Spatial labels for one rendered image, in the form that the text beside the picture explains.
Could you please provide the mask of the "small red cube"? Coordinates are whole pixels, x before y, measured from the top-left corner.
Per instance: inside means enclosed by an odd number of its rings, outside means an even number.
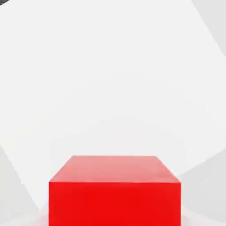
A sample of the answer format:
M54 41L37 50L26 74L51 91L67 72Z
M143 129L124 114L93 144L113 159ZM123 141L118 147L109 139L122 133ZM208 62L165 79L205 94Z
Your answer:
M181 226L181 183L155 156L72 156L49 181L48 226Z

